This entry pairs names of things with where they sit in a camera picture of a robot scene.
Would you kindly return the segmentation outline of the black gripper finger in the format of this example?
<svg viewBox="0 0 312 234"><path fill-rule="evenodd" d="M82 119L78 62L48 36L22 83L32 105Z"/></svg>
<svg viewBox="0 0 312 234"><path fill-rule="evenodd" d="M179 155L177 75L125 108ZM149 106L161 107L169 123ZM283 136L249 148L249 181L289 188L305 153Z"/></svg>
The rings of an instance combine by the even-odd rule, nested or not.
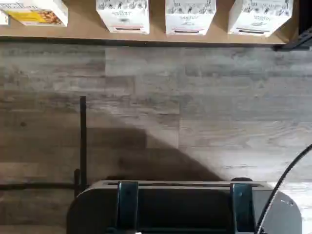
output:
<svg viewBox="0 0 312 234"><path fill-rule="evenodd" d="M254 234L255 218L253 185L249 178L231 180L231 211L233 234Z"/></svg>
<svg viewBox="0 0 312 234"><path fill-rule="evenodd" d="M138 183L124 181L118 183L117 191L117 232L135 234L137 232Z"/></svg>

